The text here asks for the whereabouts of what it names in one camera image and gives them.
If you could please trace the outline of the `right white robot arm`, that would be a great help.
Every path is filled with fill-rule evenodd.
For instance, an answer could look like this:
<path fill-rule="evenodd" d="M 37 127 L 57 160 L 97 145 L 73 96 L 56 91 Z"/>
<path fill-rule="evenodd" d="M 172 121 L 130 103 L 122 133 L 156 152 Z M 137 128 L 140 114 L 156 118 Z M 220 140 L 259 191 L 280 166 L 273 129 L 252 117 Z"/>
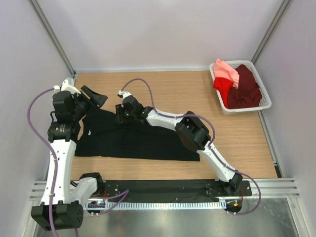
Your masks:
<path fill-rule="evenodd" d="M 213 144 L 215 136 L 210 136 L 202 117 L 188 111 L 186 114 L 171 114 L 144 107 L 127 91 L 119 91 L 122 102 L 116 105 L 119 123 L 138 121 L 145 125 L 157 126 L 175 131 L 182 144 L 190 151 L 203 156 L 214 168 L 222 189 L 233 196 L 240 190 L 242 175 L 238 173 L 219 153 Z"/>

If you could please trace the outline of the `black t shirt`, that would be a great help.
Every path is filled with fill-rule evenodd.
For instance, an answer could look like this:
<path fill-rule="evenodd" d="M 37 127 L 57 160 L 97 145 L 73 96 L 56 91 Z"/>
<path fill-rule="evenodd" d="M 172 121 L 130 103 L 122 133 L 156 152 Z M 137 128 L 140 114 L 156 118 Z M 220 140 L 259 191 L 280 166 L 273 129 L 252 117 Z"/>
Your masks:
<path fill-rule="evenodd" d="M 138 121 L 119 124 L 116 114 L 105 110 L 97 110 L 82 121 L 77 157 L 200 161 L 199 154 L 185 148 L 175 131 Z"/>

